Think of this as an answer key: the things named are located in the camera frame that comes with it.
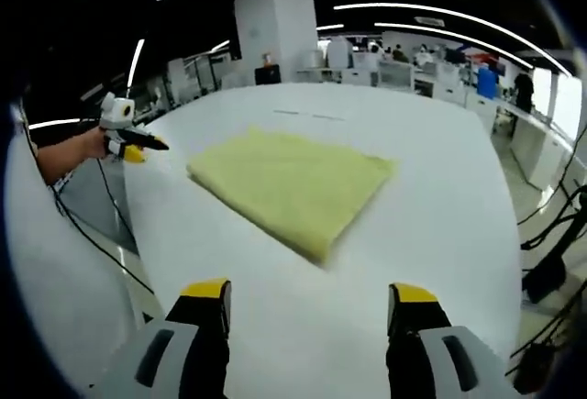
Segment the floor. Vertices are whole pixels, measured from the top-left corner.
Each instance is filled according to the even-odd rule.
[[[535,188],[529,186],[524,181],[524,178],[515,162],[514,157],[509,150],[509,138],[504,135],[493,135],[493,145],[498,154],[504,169],[504,175],[510,188],[510,194],[514,205],[515,214],[518,220],[531,214],[542,205],[545,195]],[[562,191],[556,192],[543,211],[530,218],[525,224],[519,227],[520,239],[534,237],[542,231],[559,212],[562,206],[566,203],[567,197]],[[569,209],[567,213],[571,214],[573,209]],[[557,242],[562,232],[564,232],[567,224],[563,224],[553,230],[547,240],[532,251],[521,252],[521,259],[523,269],[532,268],[539,260],[552,248]],[[114,244],[109,239],[100,235],[98,232],[90,229],[88,230],[94,235],[94,238],[117,260],[122,261],[129,270],[137,275],[141,281],[146,285],[150,285],[149,279],[143,270],[140,259],[132,252],[122,249]],[[569,251],[565,254],[565,261],[568,269],[570,269],[569,278],[560,291],[550,295],[538,307],[533,305],[524,305],[522,308],[522,320],[519,328],[518,343],[519,345],[525,343],[529,338],[533,337],[538,330],[540,330],[553,315],[566,303],[570,295],[576,290],[584,278],[587,277],[587,236],[575,242]],[[160,317],[163,315],[161,306],[157,299],[149,294],[143,287],[136,283],[127,275],[127,287],[130,291],[131,297],[136,300],[140,310],[146,316]],[[517,359],[511,361],[510,367],[517,364]]]

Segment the black ceiling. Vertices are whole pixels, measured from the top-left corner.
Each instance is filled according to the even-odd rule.
[[[164,70],[173,58],[236,38],[234,0],[10,0],[3,40],[5,80],[12,91],[30,82],[38,101],[32,122],[79,116],[79,97],[127,72],[138,39],[146,39],[136,80]],[[346,31],[372,32],[373,22],[414,24],[414,16],[440,17],[446,29],[505,50],[526,47],[467,20],[398,8],[334,11],[335,5],[398,2],[444,7],[510,29],[545,49],[564,47],[537,0],[315,0],[318,25],[344,23]]]

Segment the office desk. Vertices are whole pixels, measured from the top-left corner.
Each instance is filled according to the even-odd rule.
[[[188,179],[188,157],[250,126],[399,161],[325,269]],[[228,397],[389,397],[392,282],[432,291],[505,368],[520,317],[519,238],[473,114],[386,89],[287,83],[210,94],[148,128],[170,151],[125,165],[140,256],[165,311],[188,283],[232,281]]]

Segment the white pillar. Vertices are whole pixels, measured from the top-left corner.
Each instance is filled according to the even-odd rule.
[[[293,82],[304,54],[317,49],[314,0],[236,0],[235,17],[248,71],[262,67],[262,55],[270,52],[282,81]]]

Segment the yellow towel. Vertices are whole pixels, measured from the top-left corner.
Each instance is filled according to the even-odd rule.
[[[192,157],[193,180],[311,261],[393,172],[393,164],[295,135],[251,129]]]

